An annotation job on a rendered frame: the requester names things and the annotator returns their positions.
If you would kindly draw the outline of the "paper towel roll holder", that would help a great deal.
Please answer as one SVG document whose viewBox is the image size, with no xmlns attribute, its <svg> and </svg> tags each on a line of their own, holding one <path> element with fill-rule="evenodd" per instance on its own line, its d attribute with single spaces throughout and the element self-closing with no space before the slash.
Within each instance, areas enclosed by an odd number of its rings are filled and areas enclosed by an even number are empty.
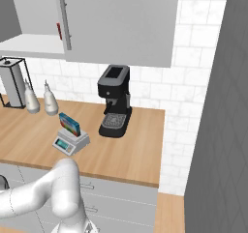
<svg viewBox="0 0 248 233">
<path fill-rule="evenodd" d="M 20 63 L 24 63 L 26 74 L 28 77 L 27 84 L 33 88 L 31 77 L 24 58 L 2 57 L 0 58 L 0 79 L 4 85 L 9 101 L 4 103 L 2 94 L 0 100 L 4 107 L 24 108 L 25 104 L 25 83 L 20 69 Z"/>
</svg>

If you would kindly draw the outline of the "black coffee machine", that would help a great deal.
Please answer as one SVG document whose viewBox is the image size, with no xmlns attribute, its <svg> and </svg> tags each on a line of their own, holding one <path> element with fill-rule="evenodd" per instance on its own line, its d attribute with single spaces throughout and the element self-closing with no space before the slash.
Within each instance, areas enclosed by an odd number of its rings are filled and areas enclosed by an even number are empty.
<svg viewBox="0 0 248 233">
<path fill-rule="evenodd" d="M 130 68 L 120 65 L 109 65 L 99 78 L 98 95 L 106 100 L 99 135 L 118 138 L 125 134 L 132 114 L 129 80 Z"/>
</svg>

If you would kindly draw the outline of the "grey drawer front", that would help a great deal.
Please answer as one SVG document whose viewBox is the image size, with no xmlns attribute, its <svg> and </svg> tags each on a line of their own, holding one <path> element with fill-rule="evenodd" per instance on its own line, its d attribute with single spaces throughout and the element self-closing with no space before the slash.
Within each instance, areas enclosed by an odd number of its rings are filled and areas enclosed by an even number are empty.
<svg viewBox="0 0 248 233">
<path fill-rule="evenodd" d="M 154 224 L 156 205 L 93 195 L 92 193 L 83 193 L 82 198 L 84 206 L 98 209 L 97 213 L 86 211 L 89 215 L 145 226 Z"/>
<path fill-rule="evenodd" d="M 91 184 L 95 187 L 94 189 L 81 189 L 84 192 L 145 204 L 155 205 L 157 203 L 158 190 L 156 188 L 84 176 L 80 176 L 79 181 L 81 184 Z"/>
</svg>

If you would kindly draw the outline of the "grey base cabinet door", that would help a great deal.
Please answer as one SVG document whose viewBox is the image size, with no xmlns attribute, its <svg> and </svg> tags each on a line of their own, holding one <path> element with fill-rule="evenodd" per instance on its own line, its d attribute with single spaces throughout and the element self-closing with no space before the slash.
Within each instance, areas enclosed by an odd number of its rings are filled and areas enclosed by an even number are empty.
<svg viewBox="0 0 248 233">
<path fill-rule="evenodd" d="M 24 180 L 16 165 L 0 163 L 0 175 L 3 175 L 11 189 L 24 185 Z M 53 225 L 42 223 L 36 212 L 31 212 L 16 218 L 0 219 L 0 227 L 7 227 L 25 233 L 50 233 Z"/>
</svg>

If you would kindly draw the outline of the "white spray bottle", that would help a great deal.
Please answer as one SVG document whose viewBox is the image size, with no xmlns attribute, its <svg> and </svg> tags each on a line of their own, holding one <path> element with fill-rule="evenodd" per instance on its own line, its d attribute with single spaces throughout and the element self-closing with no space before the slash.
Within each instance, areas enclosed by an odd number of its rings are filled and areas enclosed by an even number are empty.
<svg viewBox="0 0 248 233">
<path fill-rule="evenodd" d="M 25 85 L 25 103 L 26 108 L 29 113 L 35 114 L 40 111 L 40 103 L 38 102 L 34 91 L 31 89 L 29 83 L 27 81 L 24 82 Z"/>
<path fill-rule="evenodd" d="M 49 116 L 56 115 L 58 113 L 58 103 L 50 91 L 49 85 L 45 82 L 45 92 L 44 92 L 44 100 L 45 100 L 45 111 Z"/>
</svg>

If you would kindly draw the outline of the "grey tall fridge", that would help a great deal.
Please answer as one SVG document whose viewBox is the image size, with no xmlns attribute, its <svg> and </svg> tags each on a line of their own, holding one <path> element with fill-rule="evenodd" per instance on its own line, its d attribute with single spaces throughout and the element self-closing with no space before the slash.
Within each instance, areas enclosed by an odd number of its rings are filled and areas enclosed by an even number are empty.
<svg viewBox="0 0 248 233">
<path fill-rule="evenodd" d="M 184 194 L 185 233 L 248 233 L 248 0 L 227 0 Z"/>
</svg>

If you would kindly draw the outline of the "white digital scale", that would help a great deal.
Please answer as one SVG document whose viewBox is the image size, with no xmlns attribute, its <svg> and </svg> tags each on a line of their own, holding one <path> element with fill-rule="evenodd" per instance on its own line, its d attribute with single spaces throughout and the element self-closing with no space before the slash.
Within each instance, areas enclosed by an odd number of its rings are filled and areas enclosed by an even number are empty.
<svg viewBox="0 0 248 233">
<path fill-rule="evenodd" d="M 67 156 L 73 156 L 90 143 L 89 135 L 80 131 L 80 136 L 75 136 L 66 129 L 61 129 L 52 146 Z"/>
</svg>

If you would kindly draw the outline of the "grey wall cabinet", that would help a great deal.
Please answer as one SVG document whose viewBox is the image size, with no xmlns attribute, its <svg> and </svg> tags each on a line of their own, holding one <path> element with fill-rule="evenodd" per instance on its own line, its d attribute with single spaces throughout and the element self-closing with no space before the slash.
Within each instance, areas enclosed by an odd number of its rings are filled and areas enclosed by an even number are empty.
<svg viewBox="0 0 248 233">
<path fill-rule="evenodd" d="M 0 0 L 0 56 L 63 59 L 56 0 Z"/>
</svg>

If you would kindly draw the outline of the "blue boxed food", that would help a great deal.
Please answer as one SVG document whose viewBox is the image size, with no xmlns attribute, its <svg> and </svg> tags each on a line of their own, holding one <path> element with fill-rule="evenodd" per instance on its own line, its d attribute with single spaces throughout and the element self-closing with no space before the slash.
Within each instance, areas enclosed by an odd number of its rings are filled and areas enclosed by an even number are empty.
<svg viewBox="0 0 248 233">
<path fill-rule="evenodd" d="M 59 121 L 64 129 L 72 133 L 74 136 L 80 136 L 80 126 L 77 121 L 63 112 L 59 114 Z"/>
</svg>

